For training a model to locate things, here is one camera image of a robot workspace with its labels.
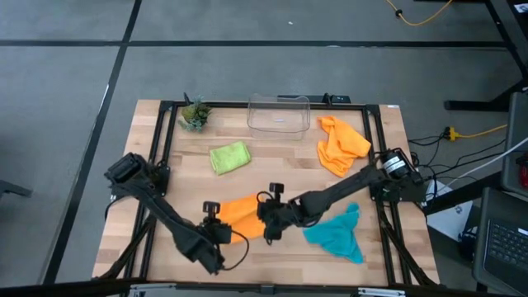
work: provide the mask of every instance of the blue cloth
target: blue cloth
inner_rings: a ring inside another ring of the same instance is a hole
[[[336,257],[361,264],[363,256],[354,236],[354,228],[360,217],[360,206],[350,203],[345,214],[303,230],[309,243],[316,243]]]

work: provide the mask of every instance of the desk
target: desk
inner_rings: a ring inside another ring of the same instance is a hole
[[[160,101],[138,101],[125,146],[126,153],[134,152],[148,157],[159,104]],[[408,154],[399,108],[379,108],[387,146],[401,147]],[[172,173],[166,200],[182,217],[198,224],[205,217],[202,213],[205,200],[237,199],[266,190],[270,182],[285,184],[283,199],[286,200],[308,190],[322,190],[338,182],[338,177],[320,165],[316,151],[316,143],[328,137],[318,127],[316,119],[317,116],[328,115],[348,122],[359,133],[365,133],[359,111],[311,110],[311,127],[300,141],[253,139],[246,124],[245,108],[214,108],[202,134],[186,132],[177,125],[168,164]],[[374,134],[374,119],[370,119],[370,122]],[[165,135],[166,129],[167,121],[161,135]],[[217,177],[210,165],[209,150],[237,140],[247,144],[252,161],[245,167]],[[159,143],[158,153],[163,150],[163,137]],[[374,141],[375,151],[377,146],[377,141]],[[367,164],[367,158],[357,159],[349,174],[358,172]],[[320,247],[307,244],[302,230],[290,227],[283,233],[282,239],[275,241],[272,246],[266,245],[263,238],[251,240],[249,254],[239,267],[211,276],[199,263],[186,260],[176,250],[168,230],[158,224],[147,278],[151,281],[243,284],[387,285],[375,203],[370,200],[368,189],[334,204],[323,220],[343,213],[352,201],[360,205],[361,217],[355,234],[365,258],[362,265],[333,257]],[[108,270],[130,241],[137,207],[137,200],[128,199],[111,208],[94,266],[94,276]],[[413,203],[400,203],[398,208],[406,247],[428,276],[438,281],[423,213]],[[245,243],[223,246],[225,265],[231,266],[238,261],[244,250]],[[143,248],[140,247],[133,276],[138,275],[142,254]],[[396,280],[401,282],[398,254],[394,248],[392,258]]]

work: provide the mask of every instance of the small succulent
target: small succulent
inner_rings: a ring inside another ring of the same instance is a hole
[[[179,120],[178,124],[187,131],[201,132],[203,126],[207,123],[211,108],[201,101],[204,98],[203,96],[195,97],[192,103],[187,94],[183,93],[183,97],[187,103],[187,106],[181,109],[181,115],[185,122]]]

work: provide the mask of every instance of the yellow cable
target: yellow cable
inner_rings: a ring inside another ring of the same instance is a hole
[[[385,0],[388,4],[390,4],[391,7],[393,7],[394,11],[397,12],[398,11],[398,8],[390,1],[390,0]],[[424,24],[427,24],[429,21],[432,21],[435,19],[435,17],[438,17],[438,15],[444,11],[444,9],[446,9],[451,3],[453,2],[453,0],[449,0],[442,8],[440,8],[440,10],[438,10],[438,12],[436,12],[434,15],[432,16],[429,16],[425,21],[420,21],[419,23],[411,23],[410,21],[407,21],[405,19],[405,17],[403,17],[403,12],[399,13],[399,17],[402,19],[403,22],[405,22],[407,25],[409,26],[421,26],[421,25],[424,25]]]
[[[473,138],[473,137],[477,137],[477,136],[490,134],[492,132],[495,132],[495,131],[500,130],[500,129],[504,129],[506,127],[508,127],[508,125],[498,126],[498,127],[493,128],[493,129],[490,129],[490,130],[487,130],[487,131],[484,131],[484,132],[480,132],[480,133],[477,133],[477,134],[471,134],[471,135],[457,134],[456,137],[457,138]]]

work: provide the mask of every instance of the laptop keyboard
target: laptop keyboard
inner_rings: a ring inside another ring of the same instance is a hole
[[[528,271],[528,235],[490,220],[487,254]]]

